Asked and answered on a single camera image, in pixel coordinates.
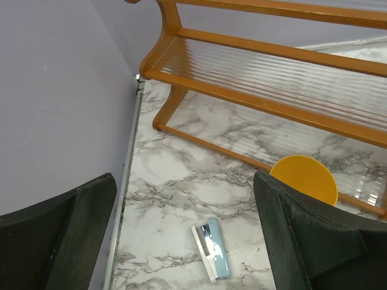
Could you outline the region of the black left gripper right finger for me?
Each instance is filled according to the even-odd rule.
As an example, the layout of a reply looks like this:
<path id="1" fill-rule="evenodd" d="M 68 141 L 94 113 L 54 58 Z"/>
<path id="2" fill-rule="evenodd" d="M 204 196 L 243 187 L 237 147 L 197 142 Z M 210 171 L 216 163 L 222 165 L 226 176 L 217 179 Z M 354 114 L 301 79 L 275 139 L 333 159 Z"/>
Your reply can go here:
<path id="1" fill-rule="evenodd" d="M 386 223 L 257 171 L 253 188 L 276 289 L 386 289 Z"/>

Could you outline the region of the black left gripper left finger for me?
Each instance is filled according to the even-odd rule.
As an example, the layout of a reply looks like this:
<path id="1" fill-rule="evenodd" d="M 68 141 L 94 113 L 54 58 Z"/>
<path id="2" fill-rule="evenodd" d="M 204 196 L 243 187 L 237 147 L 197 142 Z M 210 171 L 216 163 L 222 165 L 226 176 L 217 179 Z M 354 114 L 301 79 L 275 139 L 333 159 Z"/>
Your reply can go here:
<path id="1" fill-rule="evenodd" d="M 114 207 L 106 173 L 1 216 L 1 289 L 88 289 Z"/>

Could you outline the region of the yellow plastic wine glass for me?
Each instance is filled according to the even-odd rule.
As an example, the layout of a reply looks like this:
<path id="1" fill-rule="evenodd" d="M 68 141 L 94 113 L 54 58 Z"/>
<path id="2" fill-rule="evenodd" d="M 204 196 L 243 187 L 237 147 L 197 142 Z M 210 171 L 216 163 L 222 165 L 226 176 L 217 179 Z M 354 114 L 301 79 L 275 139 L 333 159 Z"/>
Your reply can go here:
<path id="1" fill-rule="evenodd" d="M 338 189 L 334 176 L 314 158 L 286 156 L 272 167 L 270 175 L 314 199 L 332 206 L 337 203 Z"/>

